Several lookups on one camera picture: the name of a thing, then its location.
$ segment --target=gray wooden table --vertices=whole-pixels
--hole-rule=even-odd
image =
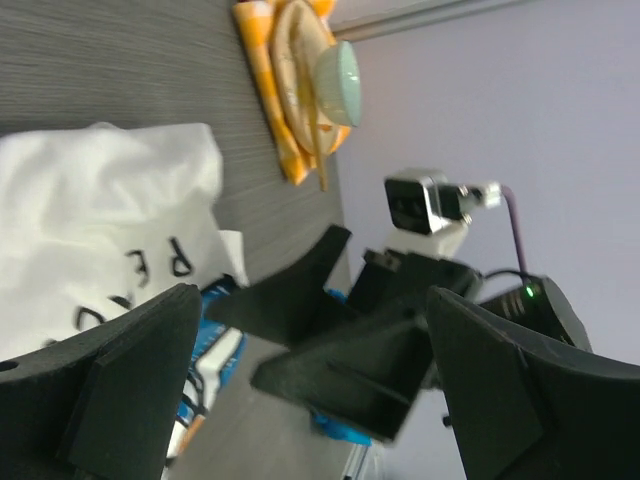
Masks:
[[[204,122],[225,162],[216,206],[223,228],[245,233],[252,280],[300,256],[329,223],[331,191],[284,183],[228,0],[0,0],[0,134]],[[341,262],[332,285],[349,283]],[[274,346],[252,339],[174,478],[333,480],[349,447],[311,433],[308,414],[251,390]]]

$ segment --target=white bowl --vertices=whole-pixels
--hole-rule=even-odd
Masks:
[[[357,127],[362,117],[360,70],[353,46],[338,42],[314,67],[313,87],[322,112],[339,125]]]

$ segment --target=white wall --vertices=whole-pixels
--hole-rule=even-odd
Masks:
[[[352,272],[391,228],[385,175],[500,180],[530,269],[564,289],[596,352],[640,363],[639,18],[637,0],[540,0],[356,44],[365,115],[338,154]],[[516,265],[506,210],[475,216],[460,258]],[[418,405],[390,480],[463,478],[432,454],[441,413]]]
[[[455,0],[339,0],[331,15],[331,23],[338,25],[417,4],[437,7],[453,1]]]

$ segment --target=orange napkin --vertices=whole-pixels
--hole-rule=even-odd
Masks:
[[[309,0],[309,4],[326,24],[336,1]],[[234,5],[233,13],[238,22],[251,70],[275,137],[280,164],[289,181],[294,185],[299,185],[307,177],[309,171],[316,167],[316,159],[298,144],[287,125],[269,55],[269,41],[278,12],[287,2],[288,0],[242,2]],[[328,27],[327,35],[335,41]],[[344,142],[350,131],[348,127],[340,128],[333,151]]]

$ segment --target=black plastic part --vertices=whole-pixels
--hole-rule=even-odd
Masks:
[[[206,316],[292,349],[261,364],[254,387],[389,441],[435,371],[428,289],[474,297],[482,280],[447,260],[367,252],[343,304],[324,288],[349,235],[331,227],[298,262],[212,303]]]
[[[212,302],[205,316],[289,347],[331,328],[330,324],[317,323],[318,312],[332,303],[324,286],[350,236],[345,228],[330,227],[296,263]]]
[[[640,367],[438,289],[429,328],[469,480],[640,478]]]
[[[401,257],[386,254],[391,263],[385,265],[373,253],[365,255],[366,264],[347,299],[347,305],[360,313],[371,313],[403,295],[426,294],[434,286],[473,299],[482,286],[482,275],[462,263],[409,253]]]
[[[435,184],[426,187],[425,191],[425,186],[418,179],[387,179],[384,188],[391,221],[396,228],[422,235],[433,232],[429,219],[432,215],[440,216],[440,200]]]
[[[0,369],[0,478],[157,480],[200,317],[180,285]]]
[[[481,307],[534,332],[593,351],[584,325],[549,277],[530,277],[525,285],[503,292]]]
[[[426,295],[413,295],[263,362],[252,385],[388,441],[431,360]]]
[[[458,185],[438,185],[437,190],[440,215],[449,220],[460,221],[478,206],[478,199],[468,190],[461,190]]]

